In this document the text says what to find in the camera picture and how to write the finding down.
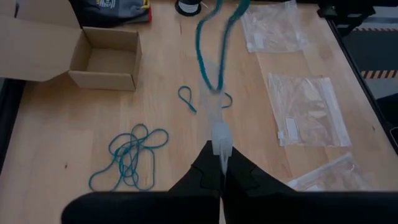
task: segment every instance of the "yellow and black tape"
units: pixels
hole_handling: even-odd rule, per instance
[[[391,28],[354,28],[354,31],[398,31],[398,29]]]
[[[383,71],[362,71],[362,77],[365,79],[371,78],[398,78],[398,70],[383,70]]]

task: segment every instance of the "black machine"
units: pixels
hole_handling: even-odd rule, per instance
[[[168,192],[95,192],[72,201],[62,223],[396,223],[398,194],[296,192],[233,148],[226,176],[208,141]]]

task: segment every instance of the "teal rope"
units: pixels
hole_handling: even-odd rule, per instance
[[[206,86],[209,88],[209,90],[215,90],[213,85],[210,83],[210,80],[206,74],[206,69],[205,69],[205,64],[203,63],[203,57],[200,51],[200,36],[201,36],[201,30],[203,28],[203,25],[205,24],[206,21],[210,20],[212,17],[214,17],[218,11],[220,11],[221,6],[223,5],[223,0],[217,0],[216,1],[216,6],[215,8],[208,14],[206,15],[201,21],[199,21],[198,26],[197,26],[197,31],[196,31],[196,36],[195,36],[195,49],[197,52],[197,59],[199,63],[199,68],[200,68],[200,73],[206,83]],[[217,84],[217,89],[218,91],[221,91],[223,88],[224,84],[224,61],[226,57],[226,48],[227,48],[227,43],[228,43],[228,37],[229,33],[231,31],[231,28],[233,27],[234,23],[239,20],[239,18],[246,12],[250,5],[250,0],[239,0],[239,5],[232,14],[232,16],[229,17],[226,27],[224,30],[223,38],[222,38],[222,46],[221,46],[221,53],[220,53],[220,67],[218,71],[218,84]]]
[[[187,89],[188,92],[189,92],[189,100],[186,100],[186,99],[181,95],[181,93],[180,93],[181,90],[184,90],[184,89]],[[222,106],[221,108],[223,108],[223,109],[231,107],[231,106],[232,106],[232,102],[233,102],[233,99],[232,99],[232,96],[231,96],[231,95],[229,95],[228,93],[225,93],[225,95],[229,98],[229,104],[228,104],[228,105],[225,105],[225,106]],[[191,101],[192,101],[192,90],[191,90],[191,88],[190,88],[189,86],[181,86],[181,87],[178,89],[178,97],[179,97],[182,101],[184,101],[184,102],[189,106],[189,109],[190,109],[194,114],[197,113],[197,110],[195,109],[195,107],[194,107],[194,106],[192,105],[192,103],[191,103]]]
[[[139,138],[136,136],[135,132],[138,128],[144,128],[145,136]],[[146,146],[144,145],[145,141],[148,140],[153,134],[155,133],[164,133],[166,135],[166,140],[157,146]],[[115,150],[112,150],[113,144],[121,137],[129,137],[129,141],[121,144]],[[114,187],[110,191],[114,191],[119,187],[120,183],[123,181],[126,185],[135,187],[141,191],[147,191],[154,187],[155,185],[155,152],[154,149],[158,149],[163,147],[169,141],[169,133],[162,129],[157,128],[151,132],[149,132],[148,128],[144,124],[137,124],[135,125],[130,133],[121,133],[118,134],[113,140],[110,142],[108,146],[109,153],[113,156],[111,163],[106,166],[104,169],[101,169],[91,175],[90,179],[88,180],[88,186],[92,191],[95,189],[92,186],[92,181],[94,177],[97,175],[103,174],[104,172],[108,171],[114,164],[118,164],[119,167],[119,179],[114,185]],[[149,151],[152,155],[152,184],[147,188],[140,188],[139,187],[139,174],[137,172],[139,154],[142,151]]]

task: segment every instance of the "blue cord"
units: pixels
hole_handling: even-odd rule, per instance
[[[187,89],[187,90],[189,91],[189,100],[186,100],[184,97],[182,97],[182,95],[181,95],[181,93],[180,93],[181,90],[184,90],[184,89]],[[222,106],[221,108],[223,108],[223,109],[231,107],[231,106],[232,106],[232,102],[233,102],[233,99],[232,99],[232,96],[231,96],[231,95],[229,95],[228,93],[225,93],[225,95],[229,98],[229,104],[228,104],[228,105],[225,105],[225,106]],[[178,97],[179,97],[182,101],[184,101],[184,102],[189,106],[189,109],[190,109],[194,114],[197,113],[197,110],[195,109],[195,107],[193,107],[193,105],[192,105],[192,103],[191,103],[191,101],[192,101],[192,90],[191,90],[191,88],[190,88],[189,86],[181,86],[181,87],[178,89]]]
[[[145,129],[145,136],[144,137],[137,137],[135,134],[135,131],[138,128],[144,128]],[[166,140],[157,146],[146,146],[144,145],[145,141],[148,140],[153,134],[155,133],[164,133],[166,135]],[[128,136],[130,138],[129,141],[121,144],[119,147],[117,147],[115,150],[112,150],[113,144],[119,140],[119,138]],[[111,191],[114,191],[117,189],[121,181],[123,181],[126,185],[135,187],[136,189],[140,191],[147,191],[150,190],[154,187],[155,185],[155,153],[154,149],[158,149],[160,147],[163,147],[164,145],[167,144],[169,141],[169,133],[162,129],[162,128],[157,128],[151,132],[149,132],[148,128],[144,124],[137,124],[135,125],[130,133],[121,133],[118,134],[109,144],[108,146],[108,151],[109,153],[113,156],[112,162],[106,166],[104,169],[101,169],[97,172],[95,172],[93,175],[91,175],[90,179],[88,180],[88,186],[92,191],[95,191],[95,189],[92,186],[92,181],[95,176],[100,175],[107,170],[109,170],[113,164],[117,163],[119,167],[119,180],[116,182],[114,187],[111,189]],[[152,184],[147,187],[147,188],[140,188],[139,187],[139,174],[137,172],[137,165],[138,165],[138,160],[139,160],[139,154],[144,151],[148,150],[152,154]]]
[[[218,11],[220,11],[221,6],[223,5],[223,0],[217,0],[215,8],[208,14],[206,15],[201,21],[199,21],[198,26],[197,26],[197,32],[195,36],[195,49],[197,52],[197,59],[199,63],[199,68],[200,68],[200,73],[209,88],[209,90],[215,90],[213,85],[210,83],[209,78],[207,77],[206,74],[206,69],[205,69],[205,64],[203,63],[203,57],[201,55],[200,51],[200,36],[201,36],[201,30],[203,25],[205,24],[206,21],[210,20],[212,17],[214,17]],[[220,67],[218,71],[218,84],[217,84],[217,89],[218,91],[221,91],[223,88],[224,84],[224,61],[226,57],[226,47],[228,43],[228,36],[231,31],[231,28],[233,27],[234,23],[246,12],[246,10],[249,8],[250,5],[250,0],[239,0],[239,5],[232,14],[228,18],[228,21],[226,23],[225,31],[223,34],[222,38],[222,46],[221,46],[221,53],[220,53]]]

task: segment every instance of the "box flap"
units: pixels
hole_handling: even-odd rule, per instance
[[[0,77],[45,81],[68,71],[80,29],[0,15]]]
[[[68,0],[25,0],[19,3],[18,19],[79,28]]]
[[[14,17],[16,0],[0,0],[0,14]]]

